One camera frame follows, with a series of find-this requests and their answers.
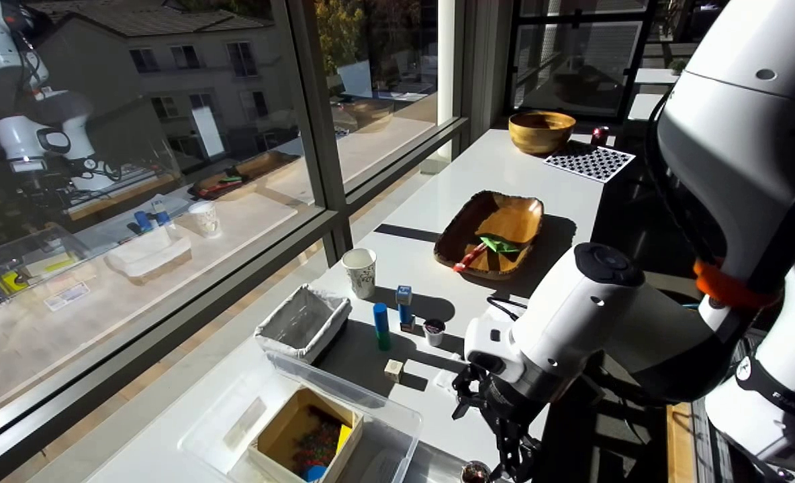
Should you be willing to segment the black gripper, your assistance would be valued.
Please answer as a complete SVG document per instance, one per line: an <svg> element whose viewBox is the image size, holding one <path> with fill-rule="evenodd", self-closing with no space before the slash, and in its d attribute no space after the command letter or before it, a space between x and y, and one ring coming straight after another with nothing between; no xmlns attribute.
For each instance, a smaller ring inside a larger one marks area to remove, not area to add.
<svg viewBox="0 0 795 483"><path fill-rule="evenodd" d="M454 418L470 408L480 412L485 426L503 446L519 446L529 437L529 423L542 411L539 403L523 396L497 376L497 363L485 355L470 360L450 382L456 395Z"/></svg>

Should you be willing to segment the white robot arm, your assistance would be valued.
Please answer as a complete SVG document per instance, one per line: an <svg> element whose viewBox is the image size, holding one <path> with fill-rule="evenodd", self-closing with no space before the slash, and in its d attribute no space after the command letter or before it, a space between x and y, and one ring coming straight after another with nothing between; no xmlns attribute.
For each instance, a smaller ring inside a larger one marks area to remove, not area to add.
<svg viewBox="0 0 795 483"><path fill-rule="evenodd" d="M654 121L662 205L701 300L650 288L610 245L568 247L513 319L476 319L458 404L497 435L497 469L529 480L529 423L593 355L657 403L704 403L771 480L795 480L795 0L728 0Z"/></svg>

